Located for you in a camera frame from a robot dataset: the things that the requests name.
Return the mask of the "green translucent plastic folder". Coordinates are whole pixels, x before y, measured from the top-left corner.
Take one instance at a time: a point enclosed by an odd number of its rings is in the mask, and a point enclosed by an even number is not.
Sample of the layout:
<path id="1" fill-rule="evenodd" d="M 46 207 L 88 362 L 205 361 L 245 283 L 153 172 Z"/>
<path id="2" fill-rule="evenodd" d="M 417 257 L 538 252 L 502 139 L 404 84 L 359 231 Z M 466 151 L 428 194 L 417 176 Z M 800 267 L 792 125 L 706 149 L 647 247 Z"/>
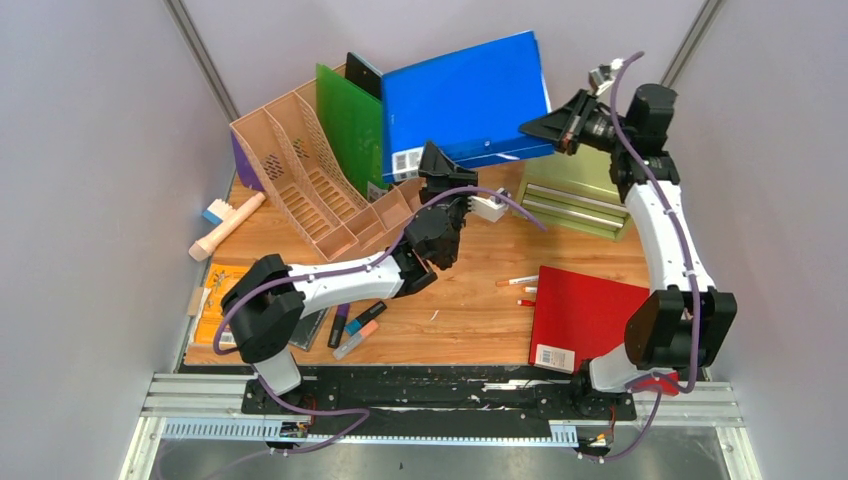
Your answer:
<path id="1" fill-rule="evenodd" d="M 315 66 L 317 116 L 348 182 L 367 202 L 388 192 L 382 179 L 382 103 L 344 74 Z"/>

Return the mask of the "green metal drawer cabinet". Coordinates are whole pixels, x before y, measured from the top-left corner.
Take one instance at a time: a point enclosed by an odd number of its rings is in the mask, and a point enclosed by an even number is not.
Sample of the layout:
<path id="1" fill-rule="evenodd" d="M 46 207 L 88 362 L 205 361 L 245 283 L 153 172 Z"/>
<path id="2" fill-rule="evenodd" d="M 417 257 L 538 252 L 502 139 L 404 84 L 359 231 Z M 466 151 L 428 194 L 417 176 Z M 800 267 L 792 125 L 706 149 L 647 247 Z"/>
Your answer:
<path id="1" fill-rule="evenodd" d="M 609 175 L 610 156 L 582 146 L 525 163 L 516 200 L 548 226 L 619 242 L 633 225 Z"/>

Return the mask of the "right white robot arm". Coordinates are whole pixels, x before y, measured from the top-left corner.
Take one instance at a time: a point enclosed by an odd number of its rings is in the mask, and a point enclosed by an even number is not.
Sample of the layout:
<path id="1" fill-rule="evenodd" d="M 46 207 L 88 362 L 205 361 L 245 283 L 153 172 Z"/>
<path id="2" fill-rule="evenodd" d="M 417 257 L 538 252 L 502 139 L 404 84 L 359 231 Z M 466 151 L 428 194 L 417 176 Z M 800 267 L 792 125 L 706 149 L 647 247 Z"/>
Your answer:
<path id="1" fill-rule="evenodd" d="M 596 417 L 611 393 L 657 379 L 678 392 L 693 389 L 729 333 L 738 304 L 719 290 L 700 261 L 682 207 L 681 179 L 665 148 L 678 94 L 639 86 L 626 114 L 581 89 L 562 107 L 519 130 L 574 155 L 582 146 L 609 154 L 610 177 L 635 223 L 647 260 L 650 295 L 627 321 L 621 345 L 586 361 L 588 379 L 571 390 L 571 403 Z"/>

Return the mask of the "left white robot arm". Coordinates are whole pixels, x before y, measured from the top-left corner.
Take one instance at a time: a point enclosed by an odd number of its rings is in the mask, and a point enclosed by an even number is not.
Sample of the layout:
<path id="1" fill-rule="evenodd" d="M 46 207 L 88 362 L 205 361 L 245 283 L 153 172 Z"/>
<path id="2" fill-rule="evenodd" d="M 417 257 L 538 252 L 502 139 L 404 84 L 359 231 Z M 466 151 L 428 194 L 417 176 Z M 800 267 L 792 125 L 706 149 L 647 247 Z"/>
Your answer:
<path id="1" fill-rule="evenodd" d="M 264 380 L 268 400 L 279 411 L 296 412 L 306 400 L 289 348 L 303 317 L 361 300 L 416 294 L 457 261 L 478 174 L 429 142 L 418 175 L 424 181 L 422 205 L 384 252 L 324 265 L 287 264 L 278 254 L 266 255 L 223 296 L 223 320 L 235 350 Z"/>

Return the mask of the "beige plastic file organizer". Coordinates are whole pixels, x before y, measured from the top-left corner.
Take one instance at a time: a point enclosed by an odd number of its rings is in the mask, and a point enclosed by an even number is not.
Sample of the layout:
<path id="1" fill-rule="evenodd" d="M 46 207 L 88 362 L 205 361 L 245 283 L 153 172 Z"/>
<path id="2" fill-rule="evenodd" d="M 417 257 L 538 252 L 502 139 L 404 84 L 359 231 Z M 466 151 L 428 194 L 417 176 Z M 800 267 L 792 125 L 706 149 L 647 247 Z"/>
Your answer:
<path id="1" fill-rule="evenodd" d="M 324 262 L 388 247 L 420 208 L 421 180 L 369 203 L 343 175 L 316 113 L 316 81 L 231 123 L 266 197 Z"/>

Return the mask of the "blue binder folder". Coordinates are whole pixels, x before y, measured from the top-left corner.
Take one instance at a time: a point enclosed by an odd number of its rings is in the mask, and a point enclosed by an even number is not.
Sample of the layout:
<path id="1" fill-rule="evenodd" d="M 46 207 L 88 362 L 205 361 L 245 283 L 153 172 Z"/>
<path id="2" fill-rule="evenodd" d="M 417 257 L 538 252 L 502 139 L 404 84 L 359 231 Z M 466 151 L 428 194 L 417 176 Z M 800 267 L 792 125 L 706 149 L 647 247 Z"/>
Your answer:
<path id="1" fill-rule="evenodd" d="M 427 142 L 468 169 L 554 151 L 519 129 L 551 110 L 533 31 L 386 73 L 381 94 L 386 183 L 415 177 Z"/>

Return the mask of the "red binder folder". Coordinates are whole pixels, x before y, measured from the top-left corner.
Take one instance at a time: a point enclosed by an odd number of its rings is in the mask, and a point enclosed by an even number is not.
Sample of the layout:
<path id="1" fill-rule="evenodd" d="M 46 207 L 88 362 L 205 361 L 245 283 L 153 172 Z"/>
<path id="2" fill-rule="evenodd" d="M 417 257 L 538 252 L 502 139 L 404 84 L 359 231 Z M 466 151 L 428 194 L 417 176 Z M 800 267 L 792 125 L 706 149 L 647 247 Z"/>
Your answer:
<path id="1" fill-rule="evenodd" d="M 639 368 L 627 324 L 652 294 L 689 292 L 675 280 L 637 287 L 550 266 L 538 272 L 528 362 L 539 368 L 577 374 L 582 366 L 592 391 L 624 393 L 659 385 L 664 393 L 688 393 L 697 373 L 677 367 Z"/>

